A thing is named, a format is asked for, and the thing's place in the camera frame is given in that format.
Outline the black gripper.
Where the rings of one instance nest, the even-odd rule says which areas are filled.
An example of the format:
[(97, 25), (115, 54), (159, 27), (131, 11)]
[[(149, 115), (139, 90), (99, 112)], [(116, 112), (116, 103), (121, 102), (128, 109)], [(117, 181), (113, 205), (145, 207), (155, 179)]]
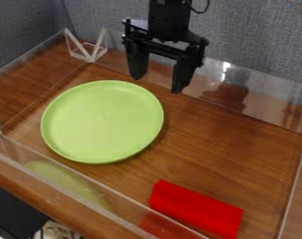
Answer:
[(183, 21), (153, 23), (125, 18), (123, 26), (123, 45), (131, 77), (136, 80), (143, 78), (148, 69), (148, 56), (157, 54), (176, 60), (171, 92), (181, 93), (191, 83), (196, 68), (201, 67), (208, 40), (192, 33)]

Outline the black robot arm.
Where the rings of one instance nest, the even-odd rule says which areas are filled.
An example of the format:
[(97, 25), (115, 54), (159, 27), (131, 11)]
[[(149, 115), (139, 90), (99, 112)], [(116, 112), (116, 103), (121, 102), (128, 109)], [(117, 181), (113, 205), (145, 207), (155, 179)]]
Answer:
[(172, 93), (181, 93), (189, 85), (197, 67), (203, 66), (205, 37), (188, 29), (191, 12), (203, 14), (209, 7), (196, 11), (192, 0), (149, 0), (148, 20), (123, 19), (123, 46), (129, 75), (139, 80), (148, 70), (149, 54), (176, 61), (173, 65)]

